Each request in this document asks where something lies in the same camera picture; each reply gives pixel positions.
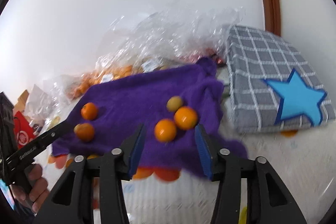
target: blue gripper pad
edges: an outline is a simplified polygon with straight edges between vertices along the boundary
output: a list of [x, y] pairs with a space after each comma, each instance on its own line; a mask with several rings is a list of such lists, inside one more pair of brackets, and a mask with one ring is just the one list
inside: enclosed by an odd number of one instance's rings
[[145, 128], [142, 127], [129, 159], [128, 175], [130, 178], [137, 172], [137, 168], [145, 144], [145, 137], [146, 131]]
[[213, 173], [212, 173], [212, 159], [210, 152], [208, 150], [208, 146], [206, 145], [202, 133], [201, 133], [201, 128], [200, 126], [196, 126], [195, 128], [195, 141], [196, 141], [196, 146], [199, 154], [199, 159], [201, 160], [201, 165], [203, 168], [203, 173], [210, 179], [212, 180], [213, 178]]

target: hand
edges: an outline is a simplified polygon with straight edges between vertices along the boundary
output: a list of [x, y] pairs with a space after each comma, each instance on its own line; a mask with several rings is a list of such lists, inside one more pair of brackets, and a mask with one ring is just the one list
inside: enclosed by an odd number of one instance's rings
[[23, 206], [26, 206], [25, 200], [29, 198], [31, 201], [34, 202], [32, 210], [37, 213], [41, 208], [43, 202], [49, 195], [48, 182], [45, 178], [42, 177], [42, 167], [39, 164], [35, 164], [34, 168], [28, 175], [29, 180], [36, 180], [35, 185], [29, 196], [25, 194], [21, 187], [16, 185], [11, 185], [11, 189], [13, 191], [13, 195], [17, 201], [19, 201]]

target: blue star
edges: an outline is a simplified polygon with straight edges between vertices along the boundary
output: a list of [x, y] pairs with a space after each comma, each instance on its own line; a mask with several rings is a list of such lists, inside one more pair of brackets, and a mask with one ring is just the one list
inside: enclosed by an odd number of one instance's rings
[[306, 85], [300, 74], [293, 69], [287, 81], [264, 80], [280, 97], [278, 114], [274, 124], [305, 115], [312, 126], [322, 120], [320, 105], [327, 96], [325, 90]]

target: purple towel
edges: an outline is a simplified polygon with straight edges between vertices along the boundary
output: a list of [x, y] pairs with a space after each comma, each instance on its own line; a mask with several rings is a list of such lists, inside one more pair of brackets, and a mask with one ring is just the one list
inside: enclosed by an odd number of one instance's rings
[[159, 120], [173, 119], [166, 103], [172, 96], [179, 95], [184, 105], [196, 110], [199, 123], [204, 125], [208, 134], [217, 137], [223, 147], [246, 158], [246, 150], [240, 142], [227, 142], [218, 134], [223, 115], [220, 108], [223, 84], [216, 80], [215, 73], [213, 61], [202, 58], [196, 65], [94, 85], [67, 118], [73, 125], [87, 122], [81, 117], [80, 110], [86, 103], [93, 102], [99, 108], [98, 117], [90, 122], [95, 128], [94, 139], [83, 143], [69, 132], [53, 143], [53, 154], [102, 155], [118, 147], [143, 123], [147, 135], [139, 166], [186, 169], [202, 176], [194, 129], [178, 131], [176, 139], [170, 143], [160, 143], [154, 136], [154, 127]]

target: paper label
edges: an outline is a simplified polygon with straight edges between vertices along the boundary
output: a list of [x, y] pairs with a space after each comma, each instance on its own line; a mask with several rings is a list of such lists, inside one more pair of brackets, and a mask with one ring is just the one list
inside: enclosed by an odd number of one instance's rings
[[110, 82], [112, 80], [113, 80], [113, 74], [103, 75], [100, 83], [106, 83], [106, 82]]
[[161, 67], [161, 63], [157, 59], [149, 59], [145, 63], [141, 65], [141, 68], [143, 69], [143, 72], [151, 72], [155, 69]]

